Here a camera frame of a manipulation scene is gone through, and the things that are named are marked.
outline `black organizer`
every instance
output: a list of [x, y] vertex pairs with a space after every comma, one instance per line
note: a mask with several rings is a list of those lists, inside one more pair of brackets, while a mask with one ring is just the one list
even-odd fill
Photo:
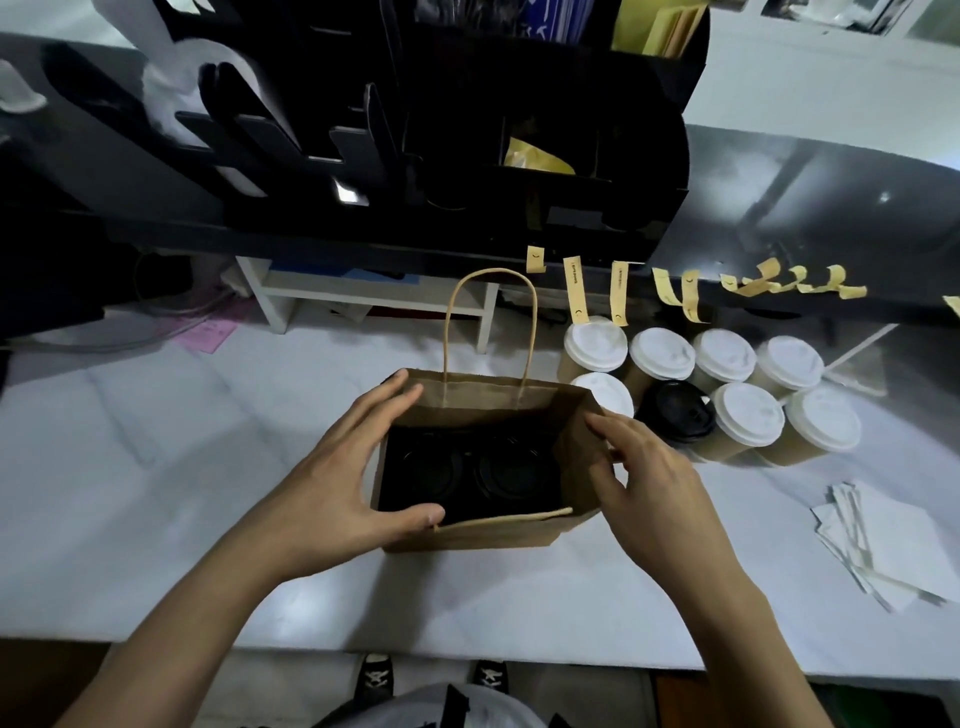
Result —
[[[684, 57], [667, 60], [609, 50], [616, 0], [598, 0], [577, 46], [417, 23], [413, 0], [216, 0], [200, 15], [154, 2], [174, 40], [206, 37], [256, 61], [299, 144], [228, 63], [200, 69], [207, 114], [177, 115], [208, 148], [154, 132], [137, 99], [65, 44], [47, 49], [47, 77], [260, 228], [318, 232], [318, 206], [339, 205], [335, 179], [384, 214], [423, 209], [437, 229], [601, 263], [645, 259], [686, 196], [682, 113], [709, 12]], [[511, 136], [576, 174], [503, 166]], [[216, 167], [267, 197], [242, 196]]]

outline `kraft paper bag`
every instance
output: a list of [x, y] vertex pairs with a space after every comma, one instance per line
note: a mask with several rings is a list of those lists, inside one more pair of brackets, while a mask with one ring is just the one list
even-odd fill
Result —
[[[487, 273], [511, 273], [522, 278], [533, 293], [533, 326], [526, 369], [520, 379], [506, 376], [452, 374], [448, 368], [450, 312], [460, 288], [468, 280]], [[550, 513], [500, 516], [440, 525], [432, 531], [388, 546], [387, 551], [427, 551], [462, 548], [516, 548], [549, 546], [560, 534], [596, 515], [599, 502], [588, 469], [598, 458], [608, 457], [608, 448], [587, 427], [584, 414], [603, 410], [590, 390], [557, 382], [527, 378], [537, 337], [537, 291], [525, 276], [506, 268], [490, 268], [461, 280], [446, 310], [444, 324], [444, 370], [410, 370], [407, 386], [423, 385], [417, 403], [396, 420], [409, 427], [461, 428], [491, 425], [511, 419], [535, 417], [556, 431], [552, 453], [560, 466], [563, 508]], [[380, 446], [380, 461], [373, 486], [372, 504], [379, 501], [389, 434]]]

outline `shoelace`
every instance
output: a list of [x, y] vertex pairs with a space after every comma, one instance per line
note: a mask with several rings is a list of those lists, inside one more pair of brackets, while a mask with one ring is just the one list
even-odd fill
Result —
[[498, 688], [500, 686], [500, 678], [503, 677], [502, 672], [486, 667], [481, 667], [480, 671], [483, 672], [483, 684], [487, 688]]
[[368, 688], [384, 688], [387, 685], [387, 675], [389, 674], [390, 671], [388, 669], [369, 670], [364, 673], [364, 684]]

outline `pink paper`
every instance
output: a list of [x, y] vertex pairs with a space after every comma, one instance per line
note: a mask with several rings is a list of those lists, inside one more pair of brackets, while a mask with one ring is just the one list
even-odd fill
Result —
[[[184, 333], [178, 334], [174, 337], [174, 341], [195, 352], [214, 353], [220, 348], [221, 344], [227, 341], [227, 337], [240, 326], [241, 322], [247, 319], [252, 305], [253, 301], [232, 303], [202, 324], [197, 324]], [[173, 325], [168, 327], [168, 330], [180, 328], [189, 323], [189, 318], [177, 319]]]

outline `napkin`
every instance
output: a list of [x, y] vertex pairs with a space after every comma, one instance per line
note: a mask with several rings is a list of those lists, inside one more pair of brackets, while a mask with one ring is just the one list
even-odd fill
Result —
[[812, 509], [817, 536], [856, 583], [890, 612], [929, 594], [960, 601], [960, 578], [930, 515], [861, 482], [830, 486]]

